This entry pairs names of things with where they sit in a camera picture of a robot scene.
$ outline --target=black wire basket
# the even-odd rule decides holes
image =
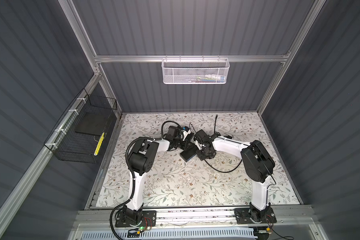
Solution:
[[[44,145],[59,160],[96,163],[104,156],[117,121],[116,99],[86,95],[75,110],[69,111],[72,113],[64,126],[53,130],[47,138],[57,131],[55,141]],[[96,133],[85,130],[92,127],[91,119],[100,119],[94,130]]]

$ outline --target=corrugated gray wall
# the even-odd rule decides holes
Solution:
[[[57,1],[0,0],[0,207],[92,75]],[[61,235],[86,201],[96,167],[52,160],[3,239],[8,232],[29,239],[24,232],[32,228]],[[69,197],[59,184],[71,187]],[[23,227],[14,229],[20,216]]]
[[[263,118],[330,239],[360,239],[360,1],[327,1]]]
[[[160,63],[102,63],[124,112],[256,110],[280,63],[231,63],[226,84],[164,84]]]
[[[74,0],[97,55],[285,54],[312,0]]]

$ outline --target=robotic arm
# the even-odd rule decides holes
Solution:
[[[203,130],[195,134],[194,155],[201,160],[212,159],[216,151],[223,151],[237,156],[243,160],[248,176],[252,179],[252,199],[250,202],[250,215],[253,222],[265,220],[266,213],[270,209],[268,187],[271,185],[271,174],[275,163],[260,141],[240,142],[220,136],[219,133],[212,136]],[[129,153],[129,163],[135,173],[135,191],[130,202],[124,205],[122,211],[125,220],[131,225],[138,225],[142,219],[143,189],[147,178],[147,172],[152,168],[156,153],[168,151],[173,147],[173,142],[167,139],[140,140],[135,143]],[[129,195],[132,194],[132,174],[129,186]]]

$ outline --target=black mounting plate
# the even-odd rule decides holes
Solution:
[[[150,221],[147,219],[147,223],[148,223],[147,226],[154,227],[156,225],[156,211],[144,211],[143,210],[142,221],[137,226],[131,226],[130,224],[126,223],[124,213],[122,211],[120,211],[116,217],[115,227],[141,227],[141,226],[145,227],[146,223],[145,223],[144,218],[149,218],[152,221],[152,224],[151,224]]]
[[[269,223],[277,223],[276,216],[275,216],[272,208],[268,209],[268,211],[266,212],[266,215],[271,216],[271,217],[267,217]],[[250,208],[249,207],[241,208],[241,209],[235,209],[235,216],[236,216],[237,224],[256,223],[256,222],[253,222],[252,219],[251,219],[251,214],[250,214]],[[262,222],[259,222],[259,223],[267,224],[267,221],[264,219]]]

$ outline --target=table surface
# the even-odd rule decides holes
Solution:
[[[96,206],[114,207],[128,199],[129,171],[124,155],[127,145],[133,139],[140,136],[159,137],[161,124],[167,120],[176,121],[181,126],[188,126],[191,122],[196,131],[203,129],[207,134],[212,134],[216,114],[216,132],[223,136],[231,135],[239,141],[259,140],[273,157],[276,185],[269,187],[271,204],[299,204],[257,113],[137,113],[125,115]],[[170,125],[165,125],[164,133]],[[197,156],[185,162],[179,156],[181,151],[157,153],[144,188],[145,206],[249,204],[252,183],[243,164],[235,171],[223,174],[211,169]],[[227,171],[237,166],[240,159],[225,152],[217,152],[216,157],[208,162],[216,169]]]

